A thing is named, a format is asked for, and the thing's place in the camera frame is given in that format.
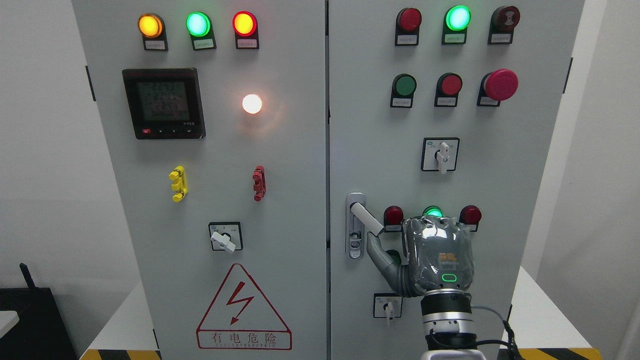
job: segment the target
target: green led ring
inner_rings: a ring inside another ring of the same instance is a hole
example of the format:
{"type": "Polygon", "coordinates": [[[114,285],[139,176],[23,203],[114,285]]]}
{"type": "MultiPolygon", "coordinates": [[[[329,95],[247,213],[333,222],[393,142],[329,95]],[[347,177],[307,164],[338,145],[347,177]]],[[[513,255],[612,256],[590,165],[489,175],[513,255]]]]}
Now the green led ring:
{"type": "Polygon", "coordinates": [[[449,9],[445,18],[447,27],[453,31],[462,31],[471,22],[471,11],[464,5],[456,5],[449,9]]]}
{"type": "Polygon", "coordinates": [[[203,37],[211,30],[211,20],[201,12],[192,12],[187,16],[187,30],[195,37],[203,37]]]}

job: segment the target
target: lcd display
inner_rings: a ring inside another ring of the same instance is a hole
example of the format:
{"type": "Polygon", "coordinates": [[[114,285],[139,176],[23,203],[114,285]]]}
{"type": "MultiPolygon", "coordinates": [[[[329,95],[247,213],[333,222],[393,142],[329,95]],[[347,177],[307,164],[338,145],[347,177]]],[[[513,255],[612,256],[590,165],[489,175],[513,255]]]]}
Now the lcd display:
{"type": "Polygon", "coordinates": [[[189,106],[184,83],[155,81],[138,83],[138,94],[145,121],[188,121],[189,106]]]}

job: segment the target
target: white switch handle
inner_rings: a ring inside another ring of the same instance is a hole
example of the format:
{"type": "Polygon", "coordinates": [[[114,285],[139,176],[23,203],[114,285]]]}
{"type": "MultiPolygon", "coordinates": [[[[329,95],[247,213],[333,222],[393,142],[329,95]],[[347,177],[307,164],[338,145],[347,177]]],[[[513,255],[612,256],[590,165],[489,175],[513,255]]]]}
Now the white switch handle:
{"type": "Polygon", "coordinates": [[[436,152],[436,160],[438,160],[438,170],[442,175],[447,173],[449,167],[449,146],[445,142],[441,142],[436,152]]]}
{"type": "Polygon", "coordinates": [[[218,243],[220,247],[224,248],[227,252],[236,251],[236,245],[231,242],[231,238],[227,235],[222,235],[214,231],[211,234],[211,242],[218,243]]]}
{"type": "Polygon", "coordinates": [[[394,303],[391,301],[387,302],[386,304],[382,305],[382,308],[385,310],[385,314],[387,314],[387,327],[389,327],[389,325],[391,324],[391,320],[396,317],[394,303]]]}

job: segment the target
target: emergency stop button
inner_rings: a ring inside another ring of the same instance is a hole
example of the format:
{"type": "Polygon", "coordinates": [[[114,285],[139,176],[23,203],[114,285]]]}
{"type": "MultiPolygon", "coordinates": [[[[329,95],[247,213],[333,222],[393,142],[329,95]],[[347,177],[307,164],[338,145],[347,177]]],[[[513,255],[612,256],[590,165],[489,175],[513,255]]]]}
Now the emergency stop button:
{"type": "Polygon", "coordinates": [[[501,101],[512,97],[518,90],[518,76],[509,69],[491,72],[482,80],[478,94],[478,106],[500,106],[501,101]]]}
{"type": "Polygon", "coordinates": [[[396,17],[396,46],[417,46],[422,14],[416,8],[404,8],[396,17]]]}

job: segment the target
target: yellow terminal connector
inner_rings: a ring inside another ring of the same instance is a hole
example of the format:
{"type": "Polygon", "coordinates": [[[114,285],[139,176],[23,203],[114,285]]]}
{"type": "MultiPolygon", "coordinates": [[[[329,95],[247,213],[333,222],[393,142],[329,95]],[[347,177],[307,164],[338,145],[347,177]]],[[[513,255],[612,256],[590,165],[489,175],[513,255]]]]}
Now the yellow terminal connector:
{"type": "Polygon", "coordinates": [[[187,186],[187,177],[184,172],[184,167],[178,165],[169,173],[169,180],[173,181],[171,184],[171,190],[176,193],[173,194],[173,201],[180,202],[184,199],[184,197],[189,192],[189,188],[187,186]]]}

